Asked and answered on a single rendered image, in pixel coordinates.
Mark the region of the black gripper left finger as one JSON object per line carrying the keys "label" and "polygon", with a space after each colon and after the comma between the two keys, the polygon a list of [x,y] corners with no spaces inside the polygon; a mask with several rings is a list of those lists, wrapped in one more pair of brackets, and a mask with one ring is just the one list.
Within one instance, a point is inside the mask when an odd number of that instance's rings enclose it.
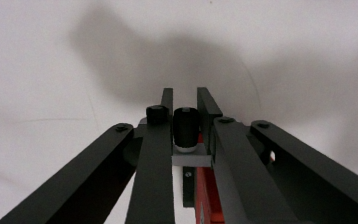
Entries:
{"label": "black gripper left finger", "polygon": [[161,104],[147,107],[146,117],[135,128],[111,126],[0,224],[104,224],[135,172],[124,224],[176,224],[173,88],[164,88]]}

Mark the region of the red pencil sharpener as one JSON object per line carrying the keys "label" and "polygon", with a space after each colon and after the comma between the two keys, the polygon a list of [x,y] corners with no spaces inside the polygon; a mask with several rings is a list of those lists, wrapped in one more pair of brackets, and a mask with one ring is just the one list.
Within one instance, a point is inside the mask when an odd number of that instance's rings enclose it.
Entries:
{"label": "red pencil sharpener", "polygon": [[183,166],[183,208],[194,208],[196,224],[225,224],[197,109],[181,107],[174,111],[173,136],[172,165]]}

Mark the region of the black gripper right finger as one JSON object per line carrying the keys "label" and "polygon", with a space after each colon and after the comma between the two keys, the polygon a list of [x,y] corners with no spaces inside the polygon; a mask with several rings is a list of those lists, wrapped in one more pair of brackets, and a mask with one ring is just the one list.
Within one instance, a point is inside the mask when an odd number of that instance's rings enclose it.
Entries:
{"label": "black gripper right finger", "polygon": [[271,122],[223,115],[206,87],[197,110],[225,224],[358,224],[358,174]]}

